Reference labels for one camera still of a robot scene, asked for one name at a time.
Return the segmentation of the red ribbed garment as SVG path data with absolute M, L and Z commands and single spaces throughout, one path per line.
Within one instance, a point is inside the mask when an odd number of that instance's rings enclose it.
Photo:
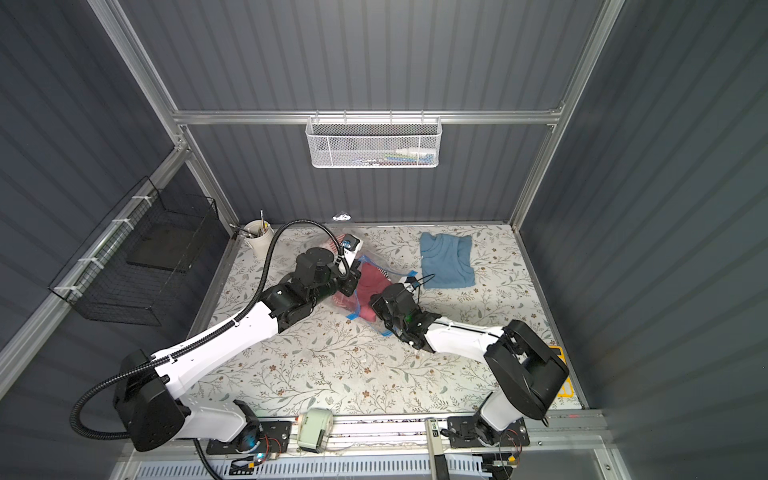
M 336 293 L 332 296 L 332 301 L 337 307 L 348 311 L 353 316 L 372 320 L 375 314 L 369 306 L 371 297 L 380 294 L 392 282 L 383 269 L 371 262 L 362 261 L 359 270 L 361 277 L 353 294 L 345 296 L 342 293 Z

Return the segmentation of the clear vacuum bag blue zip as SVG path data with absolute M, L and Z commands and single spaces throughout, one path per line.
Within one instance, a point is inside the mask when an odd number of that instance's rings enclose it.
M 376 316 L 369 303 L 374 295 L 380 294 L 386 287 L 402 283 L 409 276 L 415 277 L 418 271 L 406 272 L 403 268 L 392 267 L 388 260 L 370 248 L 359 231 L 341 233 L 337 240 L 346 246 L 348 236 L 354 236 L 360 241 L 355 256 L 355 260 L 359 262 L 357 270 L 360 272 L 360 278 L 351 296 L 336 293 L 331 297 L 331 301 L 335 309 L 352 322 L 367 326 L 381 336 L 392 336 L 392 332 L 386 328 L 384 321 Z

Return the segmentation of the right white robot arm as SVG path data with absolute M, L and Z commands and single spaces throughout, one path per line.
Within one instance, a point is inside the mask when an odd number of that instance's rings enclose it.
M 556 351 L 520 320 L 504 327 L 455 322 L 421 308 L 414 289 L 402 283 L 373 295 L 369 305 L 384 326 L 411 347 L 469 358 L 489 368 L 498 388 L 483 400 L 467 432 L 483 445 L 499 445 L 522 418 L 545 422 L 570 375 Z

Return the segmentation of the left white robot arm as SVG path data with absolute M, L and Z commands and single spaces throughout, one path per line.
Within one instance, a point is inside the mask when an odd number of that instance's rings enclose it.
M 237 452 L 257 450 L 263 432 L 255 413 L 241 400 L 194 400 L 188 390 L 240 352 L 276 336 L 308 317 L 323 300 L 351 296 L 361 277 L 355 253 L 346 252 L 349 274 L 336 255 L 313 247 L 299 255 L 293 272 L 266 289 L 243 319 L 223 322 L 202 334 L 155 353 L 162 365 L 116 385 L 113 405 L 134 448 L 146 452 L 171 440 L 210 439 Z

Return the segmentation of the blue tank top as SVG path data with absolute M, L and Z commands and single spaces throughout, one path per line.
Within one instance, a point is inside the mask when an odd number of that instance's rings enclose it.
M 419 245 L 422 272 L 431 277 L 426 283 L 427 289 L 462 289 L 475 285 L 471 236 L 423 232 Z

